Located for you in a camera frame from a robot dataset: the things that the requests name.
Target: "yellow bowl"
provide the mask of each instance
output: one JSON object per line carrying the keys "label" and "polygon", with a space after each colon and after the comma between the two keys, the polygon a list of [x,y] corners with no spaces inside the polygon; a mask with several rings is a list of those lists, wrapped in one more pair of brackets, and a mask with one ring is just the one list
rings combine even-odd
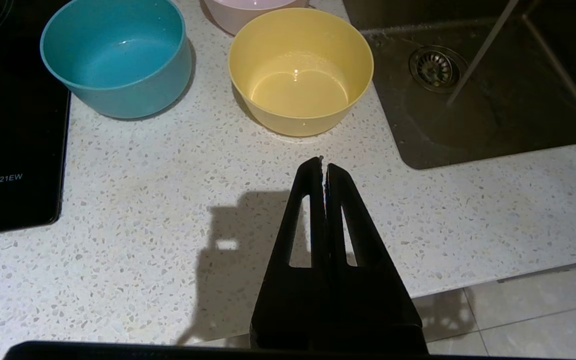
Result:
{"label": "yellow bowl", "polygon": [[237,34],[228,68],[250,112],[293,137],[326,132],[346,116],[373,78],[373,54],[352,25],[315,9],[279,9]]}

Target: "blue bowl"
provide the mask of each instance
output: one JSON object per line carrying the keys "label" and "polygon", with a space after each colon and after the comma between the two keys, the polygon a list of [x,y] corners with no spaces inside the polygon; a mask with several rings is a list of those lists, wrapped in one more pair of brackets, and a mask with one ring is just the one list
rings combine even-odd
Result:
{"label": "blue bowl", "polygon": [[46,68],[80,100],[122,119],[173,103],[193,66],[170,0],[73,0],[48,21],[39,47]]}

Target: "pink bowl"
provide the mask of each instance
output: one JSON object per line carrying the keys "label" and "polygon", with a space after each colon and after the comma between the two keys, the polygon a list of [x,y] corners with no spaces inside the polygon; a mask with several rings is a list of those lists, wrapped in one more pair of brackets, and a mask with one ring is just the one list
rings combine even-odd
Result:
{"label": "pink bowl", "polygon": [[237,33],[252,19],[285,8],[304,8],[309,0],[204,0],[211,16],[222,29]]}

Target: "sink drain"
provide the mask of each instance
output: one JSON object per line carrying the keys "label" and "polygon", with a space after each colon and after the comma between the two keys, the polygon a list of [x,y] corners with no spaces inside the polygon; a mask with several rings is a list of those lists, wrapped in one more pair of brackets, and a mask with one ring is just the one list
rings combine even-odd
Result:
{"label": "sink drain", "polygon": [[430,45],[418,48],[408,61],[410,74],[423,88],[443,94],[451,93],[463,71],[466,62],[450,48]]}

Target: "running water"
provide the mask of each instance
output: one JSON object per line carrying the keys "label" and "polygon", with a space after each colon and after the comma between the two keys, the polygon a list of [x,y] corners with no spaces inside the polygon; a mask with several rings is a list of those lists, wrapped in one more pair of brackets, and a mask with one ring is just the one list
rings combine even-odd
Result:
{"label": "running water", "polygon": [[477,65],[480,63],[480,61],[482,61],[482,58],[484,57],[484,54],[486,54],[486,51],[490,47],[490,44],[492,44],[492,42],[495,40],[497,34],[499,34],[499,30],[501,30],[501,27],[503,27],[506,20],[508,20],[508,17],[510,16],[510,14],[512,14],[513,9],[515,9],[515,6],[517,5],[518,2],[519,0],[508,1],[508,5],[505,6],[505,9],[503,9],[501,16],[499,16],[499,19],[494,24],[492,30],[490,30],[490,34],[488,34],[486,41],[484,41],[483,45],[477,52],[477,55],[475,55],[475,58],[472,60],[472,63],[470,64],[470,66],[468,66],[468,69],[466,70],[464,76],[462,76],[462,78],[459,80],[459,83],[452,92],[452,95],[450,95],[450,98],[448,98],[448,102],[446,103],[448,107],[450,107],[450,105],[452,105],[453,102],[455,102],[455,99],[464,88],[464,85],[466,85],[466,82],[468,82],[468,79],[471,77],[471,75],[473,75],[473,71],[475,71]]}

